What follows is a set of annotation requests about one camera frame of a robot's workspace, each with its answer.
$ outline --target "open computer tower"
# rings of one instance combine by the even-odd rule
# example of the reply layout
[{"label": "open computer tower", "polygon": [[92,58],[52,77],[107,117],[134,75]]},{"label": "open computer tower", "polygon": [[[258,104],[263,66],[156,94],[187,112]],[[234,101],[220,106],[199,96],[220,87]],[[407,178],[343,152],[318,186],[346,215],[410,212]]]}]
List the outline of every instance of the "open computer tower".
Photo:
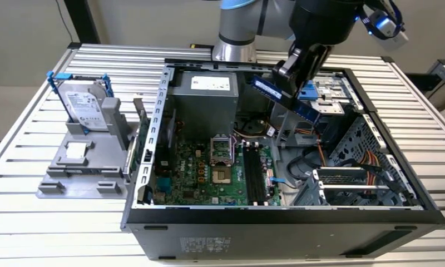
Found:
[{"label": "open computer tower", "polygon": [[159,259],[374,258],[445,225],[350,69],[167,60],[123,227]]}]

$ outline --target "aluminum table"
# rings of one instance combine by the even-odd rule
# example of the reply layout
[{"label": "aluminum table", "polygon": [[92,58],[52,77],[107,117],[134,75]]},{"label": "aluminum table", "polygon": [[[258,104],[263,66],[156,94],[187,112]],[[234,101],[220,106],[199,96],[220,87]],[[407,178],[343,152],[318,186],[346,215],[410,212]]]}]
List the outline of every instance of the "aluminum table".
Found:
[{"label": "aluminum table", "polygon": [[[276,63],[287,52],[259,52]],[[110,74],[122,112],[138,120],[135,94],[152,115],[164,58],[211,59],[208,49],[84,44],[70,48],[55,72]],[[351,68],[379,109],[418,177],[445,215],[445,120],[398,65],[382,57],[330,57]],[[43,84],[0,143],[0,266],[343,265],[445,267],[445,228],[378,259],[344,261],[150,261],[134,235],[120,230],[124,200],[38,199],[35,192],[67,127],[58,96]]]}]

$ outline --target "gray wall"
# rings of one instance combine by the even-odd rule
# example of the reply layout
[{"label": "gray wall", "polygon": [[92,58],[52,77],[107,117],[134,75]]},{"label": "gray wall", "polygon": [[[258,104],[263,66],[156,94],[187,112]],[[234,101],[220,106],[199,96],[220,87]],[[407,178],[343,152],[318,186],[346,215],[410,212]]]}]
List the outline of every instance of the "gray wall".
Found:
[{"label": "gray wall", "polygon": [[[60,0],[75,40],[74,23]],[[38,86],[71,42],[54,0],[0,0],[0,86]]]},{"label": "gray wall", "polygon": [[[64,18],[71,25],[63,0]],[[391,55],[406,71],[426,71],[445,58],[445,0],[396,0],[411,42],[387,53],[359,23],[336,48],[346,55]],[[214,44],[219,3],[202,0],[90,0],[104,43],[188,47]],[[70,37],[52,0],[0,0],[0,85],[38,86],[59,60]],[[287,50],[290,42],[258,38],[258,48]]]}]

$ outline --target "circuit board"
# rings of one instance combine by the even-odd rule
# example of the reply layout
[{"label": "circuit board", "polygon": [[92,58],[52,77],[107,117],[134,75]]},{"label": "circuit board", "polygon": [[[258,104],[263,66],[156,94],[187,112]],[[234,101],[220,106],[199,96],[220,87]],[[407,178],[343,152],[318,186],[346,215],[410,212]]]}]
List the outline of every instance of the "circuit board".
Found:
[{"label": "circuit board", "polygon": [[[264,184],[270,182],[267,168],[272,166],[271,149],[260,149]],[[176,168],[172,173],[171,190],[166,194],[158,187],[158,205],[248,205],[244,174],[243,146],[235,147],[235,161],[231,166],[212,166],[211,144],[179,143]],[[280,205],[279,189],[272,186],[270,205]]]}]

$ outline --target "white label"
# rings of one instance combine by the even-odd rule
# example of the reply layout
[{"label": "white label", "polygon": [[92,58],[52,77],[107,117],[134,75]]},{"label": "white label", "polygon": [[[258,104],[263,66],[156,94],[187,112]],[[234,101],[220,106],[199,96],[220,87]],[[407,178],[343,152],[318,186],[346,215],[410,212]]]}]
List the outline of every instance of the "white label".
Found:
[{"label": "white label", "polygon": [[192,77],[192,89],[230,91],[230,77]]},{"label": "white label", "polygon": [[283,94],[279,93],[275,89],[270,88],[270,86],[267,86],[266,84],[263,84],[260,81],[255,82],[255,85],[263,89],[266,92],[268,92],[272,96],[275,96],[276,98],[282,99]]},{"label": "white label", "polygon": [[96,97],[84,92],[67,92],[67,97],[80,124],[90,130],[107,130],[107,123]]},{"label": "white label", "polygon": [[276,132],[276,128],[271,126],[271,128],[267,130],[267,135],[272,137],[275,132]]},{"label": "white label", "polygon": [[231,245],[231,238],[180,238],[182,251],[184,253],[191,252],[228,252]]},{"label": "white label", "polygon": [[70,142],[67,148],[68,159],[82,159],[87,153],[87,143]]}]

